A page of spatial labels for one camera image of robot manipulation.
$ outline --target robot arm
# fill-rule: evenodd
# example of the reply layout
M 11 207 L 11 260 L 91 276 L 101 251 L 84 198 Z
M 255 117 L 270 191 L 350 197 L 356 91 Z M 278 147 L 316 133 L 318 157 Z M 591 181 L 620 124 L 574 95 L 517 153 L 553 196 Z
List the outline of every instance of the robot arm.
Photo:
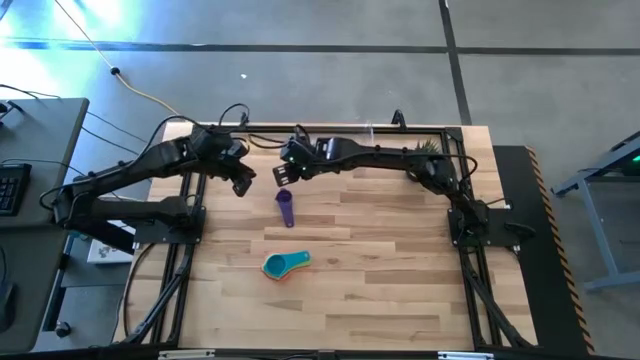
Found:
M 306 135 L 296 135 L 281 149 L 285 161 L 273 169 L 278 186 L 310 180 L 323 173 L 349 171 L 358 167 L 406 171 L 427 190 L 447 196 L 463 214 L 465 227 L 482 232 L 488 222 L 487 205 L 473 200 L 458 181 L 451 161 L 459 155 L 429 153 L 421 149 L 362 146 L 347 138 L 318 138 L 312 145 Z

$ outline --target wooden table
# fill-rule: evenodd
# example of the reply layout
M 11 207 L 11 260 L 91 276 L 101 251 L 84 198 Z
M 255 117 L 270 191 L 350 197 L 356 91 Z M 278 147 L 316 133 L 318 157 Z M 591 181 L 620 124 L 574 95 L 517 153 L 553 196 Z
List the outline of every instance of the wooden table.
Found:
M 462 130 L 467 154 L 479 163 L 472 175 L 476 198 L 501 198 L 488 128 Z M 164 139 L 190 131 L 190 124 L 171 123 Z M 356 139 L 366 140 L 364 134 Z M 376 135 L 375 143 L 412 148 L 424 139 Z M 193 262 L 180 347 L 472 349 L 446 197 L 399 171 L 325 174 L 288 186 L 296 221 L 288 229 L 274 201 L 278 188 L 271 169 L 281 164 L 278 150 L 252 147 L 243 162 L 258 174 L 244 198 L 233 194 L 229 182 L 206 184 L 205 235 Z M 149 198 L 177 195 L 180 183 L 180 177 L 155 179 Z M 272 281 L 260 271 L 267 254 L 298 250 L 309 250 L 312 264 L 285 281 Z M 158 296 L 166 251 L 167 246 L 156 246 L 134 278 L 128 310 L 132 327 Z M 487 261 L 497 303 L 535 343 L 518 262 L 502 248 L 488 248 Z M 481 306 L 479 313 L 489 338 Z M 120 326 L 115 340 L 122 337 Z

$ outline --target concrete floor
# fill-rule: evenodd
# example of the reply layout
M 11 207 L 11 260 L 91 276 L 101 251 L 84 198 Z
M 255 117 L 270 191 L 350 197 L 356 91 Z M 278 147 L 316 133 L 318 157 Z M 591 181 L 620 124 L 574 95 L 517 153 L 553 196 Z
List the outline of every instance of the concrete floor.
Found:
M 437 0 L 119 0 L 62 1 L 94 40 L 187 44 L 445 46 Z M 83 40 L 50 1 L 17 0 L 0 36 Z M 635 0 L 450 0 L 458 46 L 637 48 Z M 111 51 L 105 55 L 134 86 L 185 115 L 216 119 L 242 101 L 253 121 L 388 122 L 401 108 L 410 123 L 459 124 L 447 54 L 229 53 Z M 588 167 L 638 130 L 640 60 L 635 56 L 461 55 L 471 120 L 498 145 L 537 150 L 547 185 Z M 0 48 L 3 83 L 60 96 L 87 97 L 90 110 L 149 136 L 167 112 L 126 90 L 93 51 Z M 0 97 L 19 98 L 1 92 Z M 86 126 L 132 149 L 143 144 L 87 117 Z M 83 134 L 72 164 L 112 165 L 130 154 Z M 143 198 L 148 183 L 122 192 Z M 580 199 L 553 200 L 579 283 L 596 351 L 637 357 L 640 285 L 586 294 L 580 283 L 604 264 Z M 121 286 L 68 293 L 62 316 L 79 336 L 42 336 L 36 350 L 109 342 Z M 92 321 L 70 311 L 78 303 Z

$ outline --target black cable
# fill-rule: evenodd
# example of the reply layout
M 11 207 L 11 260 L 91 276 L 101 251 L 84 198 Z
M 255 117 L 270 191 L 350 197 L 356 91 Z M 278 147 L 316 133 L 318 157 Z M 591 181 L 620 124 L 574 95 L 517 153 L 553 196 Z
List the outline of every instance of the black cable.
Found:
M 142 263 L 142 260 L 144 260 L 144 258 L 147 256 L 147 254 L 149 253 L 149 250 L 151 250 L 153 247 L 155 246 L 155 244 L 149 244 L 146 248 L 144 248 L 144 250 L 142 250 L 142 252 L 140 252 L 140 255 L 138 256 L 138 258 L 136 259 L 135 263 L 133 264 L 132 268 L 131 268 L 131 272 L 129 273 L 129 277 L 127 278 L 127 284 L 124 288 L 124 295 L 122 297 L 122 326 L 124 328 L 124 335 L 125 337 L 129 336 L 129 320 L 127 317 L 127 305 L 129 302 L 129 292 L 131 290 L 131 282 L 133 281 L 133 277 L 135 276 L 136 272 L 138 271 L 138 267 L 140 266 L 140 264 Z
M 84 131 L 88 132 L 89 134 L 95 136 L 96 138 L 106 142 L 107 144 L 113 145 L 113 146 L 115 146 L 115 147 L 117 147 L 119 149 L 122 149 L 124 151 L 128 151 L 128 152 L 132 153 L 133 155 L 140 155 L 137 152 L 135 152 L 135 151 L 133 151 L 133 150 L 131 150 L 129 148 L 126 148 L 126 147 L 124 147 L 122 145 L 118 145 L 118 144 L 114 143 L 113 141 L 107 140 L 107 139 L 103 138 L 102 136 L 97 135 L 96 133 L 87 130 L 87 128 L 85 128 L 84 126 L 82 127 L 82 130 L 84 130 Z
M 279 145 L 262 145 L 259 144 L 257 142 L 255 142 L 255 140 L 253 140 L 253 138 L 258 138 L 260 140 L 264 140 L 267 142 L 271 142 L 271 143 L 275 143 L 275 144 L 279 144 Z M 262 136 L 262 135 L 257 135 L 257 134 L 249 134 L 249 142 L 251 143 L 251 145 L 254 145 L 255 147 L 258 147 L 260 149 L 282 149 L 283 147 L 287 146 L 287 143 L 281 140 L 276 140 L 276 139 L 270 139 L 268 137 Z
M 302 133 L 305 135 L 305 137 L 307 138 L 307 143 L 311 144 L 311 137 L 309 136 L 309 133 L 307 132 L 307 129 L 305 129 L 302 125 L 300 124 L 296 124 L 296 126 L 293 127 L 293 132 L 297 135 L 300 136 L 300 134 L 298 133 L 298 131 L 302 131 Z
M 226 108 L 222 112 L 222 114 L 220 115 L 220 119 L 218 120 L 218 127 L 222 126 L 222 120 L 224 119 L 225 115 L 227 115 L 227 113 L 229 111 L 231 111 L 232 109 L 235 109 L 237 107 L 242 107 L 245 110 L 247 110 L 246 116 L 243 115 L 241 120 L 240 120 L 240 125 L 243 125 L 242 122 L 243 122 L 244 119 L 247 119 L 246 122 L 249 122 L 249 116 L 251 115 L 251 109 L 249 109 L 249 107 L 247 105 L 243 104 L 243 103 L 236 103 L 236 104 L 233 104 L 233 105 L 229 106 L 228 108 Z
M 19 159 L 19 158 L 11 158 L 11 159 L 4 159 L 4 160 L 2 160 L 2 161 L 0 162 L 0 164 L 4 164 L 4 163 L 6 163 L 6 162 L 10 162 L 10 161 L 13 161 L 13 162 L 15 162 L 15 161 L 22 161 L 22 162 L 41 162 L 41 163 L 47 163 L 47 164 L 58 164 L 58 165 L 62 165 L 62 166 L 64 166 L 64 167 L 66 167 L 67 169 L 71 169 L 71 170 L 73 170 L 73 171 L 77 172 L 78 174 L 80 174 L 80 175 L 82 175 L 82 176 L 86 176 L 82 171 L 80 171 L 80 170 L 78 170 L 78 169 L 74 168 L 73 166 L 71 166 L 71 165 L 69 165 L 69 164 L 65 164 L 65 163 L 60 162 L 60 161 L 55 161 L 55 160 L 40 160 L 40 159 Z M 44 200 L 44 198 L 45 198 L 47 195 L 51 194 L 52 192 L 57 191 L 57 190 L 60 190 L 60 189 L 64 189 L 66 186 L 69 186 L 69 185 L 70 185 L 70 184 L 65 184 L 65 185 L 62 185 L 62 186 L 58 186 L 58 187 L 55 187 L 55 188 L 53 188 L 53 189 L 49 189 L 48 191 L 46 191 L 46 192 L 42 193 L 42 194 L 40 195 L 40 200 L 39 200 L 39 202 L 40 202 L 40 206 L 42 206 L 43 208 L 45 208 L 45 209 L 47 209 L 47 210 L 49 210 L 49 211 L 53 211 L 53 208 L 52 208 L 51 206 L 48 206 L 48 205 L 45 205 L 45 204 L 44 204 L 44 201 L 43 201 L 43 200 Z M 120 200 L 120 201 L 124 201 L 124 200 L 122 200 L 122 199 L 121 199 L 121 198 L 120 198 L 116 193 L 111 192 L 111 194 L 112 194 L 115 198 L 117 198 L 118 200 Z
M 58 95 L 45 94 L 45 93 L 41 93 L 41 92 L 37 92 L 37 91 L 31 91 L 31 90 L 25 90 L 25 91 L 28 92 L 29 94 L 38 94 L 38 95 L 42 95 L 42 96 L 54 97 L 56 99 L 62 99 Z
M 2 282 L 7 280 L 7 254 L 4 252 L 4 248 L 0 245 L 0 255 L 2 255 Z
M 27 95 L 31 96 L 32 98 L 34 98 L 34 99 L 39 99 L 39 97 L 37 97 L 37 96 L 33 95 L 32 93 L 30 93 L 30 92 L 28 92 L 28 91 L 25 91 L 25 90 L 20 90 L 20 89 L 18 89 L 18 88 L 16 88 L 16 87 L 13 87 L 13 86 L 5 85 L 5 84 L 0 84 L 0 87 L 7 88 L 7 89 L 11 89 L 11 90 L 15 90 L 15 91 L 17 91 L 17 92 L 21 92 L 21 93 L 23 93 L 23 94 L 27 94 Z
M 583 171 L 616 171 L 616 172 L 620 172 L 622 171 L 622 168 L 608 168 L 608 167 L 603 167 L 603 168 L 584 168 L 584 169 L 580 169 L 576 172 L 583 172 Z
M 238 141 L 242 141 L 245 145 L 247 145 L 247 153 L 241 156 L 236 156 L 236 158 L 241 159 L 245 156 L 247 156 L 247 154 L 249 153 L 249 151 L 251 151 L 251 145 L 250 142 L 247 141 L 247 139 L 245 138 L 241 138 L 241 137 L 232 137 L 233 140 L 238 140 Z
M 502 197 L 502 198 L 500 198 L 500 199 L 495 199 L 495 200 L 489 201 L 489 202 L 485 203 L 485 205 L 495 204 L 495 203 L 500 202 L 500 201 L 503 201 L 503 200 L 504 200 L 504 202 L 505 202 L 507 205 L 509 205 L 509 207 L 511 208 L 511 210 L 513 210 L 513 200 L 511 200 L 511 199 L 510 199 L 510 198 L 508 198 L 508 197 Z
M 116 130 L 118 130 L 118 131 L 120 131 L 120 132 L 122 132 L 122 133 L 124 133 L 124 134 L 127 134 L 127 135 L 131 136 L 132 138 L 138 139 L 138 140 L 142 141 L 143 143 L 146 143 L 146 142 L 147 142 L 147 140 L 145 140 L 145 139 L 143 139 L 143 138 L 141 138 L 141 137 L 139 137 L 139 136 L 137 136 L 137 135 L 134 135 L 134 134 L 132 134 L 132 133 L 130 133 L 130 132 L 128 132 L 128 131 L 126 131 L 126 130 L 124 130 L 124 129 L 121 129 L 121 128 L 119 128 L 119 127 L 115 126 L 113 123 L 111 123 L 111 122 L 109 122 L 109 121 L 107 121 L 107 120 L 103 119 L 102 117 L 100 117 L 100 116 L 98 116 L 98 115 L 96 115 L 96 114 L 92 113 L 91 111 L 87 111 L 87 114 L 89 114 L 89 115 L 91 115 L 91 116 L 95 117 L 96 119 L 98 119 L 98 120 L 100 120 L 100 121 L 104 122 L 105 124 L 107 124 L 107 125 L 109 125 L 109 126 L 113 127 L 114 129 L 116 129 Z
M 45 94 L 45 93 L 41 93 L 41 92 L 37 92 L 37 91 L 21 90 L 21 89 L 18 89 L 18 88 L 16 88 L 16 87 L 9 86 L 9 85 L 5 85 L 5 84 L 0 84 L 0 87 L 4 87 L 4 88 L 7 88 L 7 89 L 11 89 L 11 90 L 19 91 L 19 92 L 21 92 L 21 93 L 23 93 L 23 94 L 27 94 L 27 95 L 29 95 L 29 96 L 33 97 L 34 99 L 40 99 L 40 98 L 39 98 L 39 97 L 37 97 L 37 96 L 35 96 L 35 95 L 33 95 L 33 94 L 38 94 L 38 95 L 42 95 L 42 96 L 49 96 L 49 97 L 54 97 L 54 98 L 57 98 L 57 99 L 61 99 L 61 97 L 60 97 L 60 96 L 58 96 L 58 95 Z M 111 123 L 110 121 L 105 120 L 104 118 L 102 118 L 102 117 L 100 117 L 100 116 L 98 116 L 98 115 L 96 115 L 96 114 L 92 113 L 91 111 L 87 111 L 87 114 L 89 114 L 89 115 L 91 115 L 91 116 L 93 116 L 93 117 L 97 118 L 98 120 L 100 120 L 100 121 L 102 121 L 102 122 L 104 122 L 104 123 L 106 123 L 106 124 L 108 124 L 108 125 L 112 126 L 113 128 L 115 128 L 115 129 L 116 129 L 116 130 L 118 130 L 118 131 L 121 131 L 121 132 L 123 132 L 123 133 L 125 133 L 125 134 L 127 134 L 127 135 L 129 135 L 129 136 L 131 136 L 131 137 L 133 137 L 133 138 L 136 138 L 136 139 L 138 139 L 138 140 L 140 140 L 140 141 L 142 141 L 142 142 L 146 142 L 146 140 L 144 140 L 143 138 L 141 138 L 141 137 L 139 137 L 139 136 L 137 136 L 137 135 L 134 135 L 134 134 L 132 134 L 132 133 L 130 133 L 130 132 L 128 132 L 128 131 L 126 131 L 126 130 L 122 129 L 122 128 L 117 127 L 116 125 L 114 125 L 114 124 L 113 124 L 113 123 Z M 90 133 L 91 135 L 93 135 L 93 136 L 95 136 L 95 137 L 97 137 L 97 138 L 99 138 L 99 139 L 101 139 L 101 140 L 103 140 L 103 141 L 106 141 L 106 142 L 108 142 L 108 143 L 109 143 L 109 144 L 111 144 L 111 145 L 114 145 L 114 146 L 119 147 L 119 148 L 121 148 L 121 149 L 123 149 L 123 150 L 129 151 L 129 152 L 131 152 L 131 153 L 134 153 L 135 155 L 138 155 L 138 153 L 136 153 L 136 152 L 134 152 L 134 151 L 132 151 L 132 150 L 129 150 L 129 149 L 127 149 L 127 148 L 124 148 L 123 146 L 120 146 L 120 145 L 118 145 L 118 144 L 114 144 L 114 143 L 112 143 L 111 141 L 106 140 L 106 139 L 104 139 L 104 138 L 102 138 L 102 137 L 100 137 L 100 136 L 98 136 L 98 135 L 96 135 L 96 134 L 94 134 L 94 133 L 90 132 L 89 130 L 87 130 L 87 129 L 85 129 L 85 128 L 83 128 L 83 129 L 84 129 L 86 132 Z

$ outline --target white cable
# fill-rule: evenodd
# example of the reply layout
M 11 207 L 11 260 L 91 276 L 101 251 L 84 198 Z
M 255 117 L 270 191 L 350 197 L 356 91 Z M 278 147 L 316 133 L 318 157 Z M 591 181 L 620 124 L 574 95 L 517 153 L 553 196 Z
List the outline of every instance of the white cable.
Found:
M 96 44 L 93 42 L 93 40 L 91 40 L 91 38 L 89 37 L 89 34 L 87 34 L 82 27 L 80 26 L 80 24 L 78 24 L 73 17 L 71 16 L 71 14 L 69 14 L 67 12 L 67 10 L 64 8 L 64 6 L 62 6 L 62 4 L 60 4 L 60 2 L 58 0 L 55 0 L 56 4 L 58 4 L 58 6 L 60 7 L 60 9 L 62 9 L 62 11 L 65 13 L 65 15 L 67 15 L 67 17 L 69 18 L 69 20 L 71 20 L 71 22 L 73 22 L 76 27 L 78 28 L 78 30 L 80 30 L 82 32 L 82 34 L 84 35 L 85 38 L 87 38 L 87 40 L 89 41 L 89 43 L 91 43 L 91 46 L 93 46 L 93 48 L 98 52 L 98 54 L 100 55 L 100 57 L 102 58 L 102 60 L 104 60 L 105 64 L 107 64 L 107 66 L 109 66 L 109 69 L 111 71 L 112 75 L 115 75 L 118 80 L 120 80 L 120 82 L 127 87 L 127 89 L 131 90 L 132 92 L 145 97 L 151 101 L 154 101 L 162 106 L 164 106 L 167 110 L 171 111 L 173 114 L 175 115 L 179 115 L 179 113 L 172 108 L 171 106 L 169 106 L 169 104 L 167 104 L 166 102 L 158 99 L 157 97 L 154 97 L 152 95 L 149 95 L 147 93 L 144 93 L 136 88 L 134 88 L 133 86 L 129 85 L 124 78 L 122 77 L 122 75 L 120 75 L 120 69 L 118 69 L 117 67 L 113 66 L 109 60 L 107 59 L 106 56 L 104 56 L 104 54 L 102 53 L 102 51 L 100 51 L 100 49 L 98 49 L 98 47 L 96 46 Z

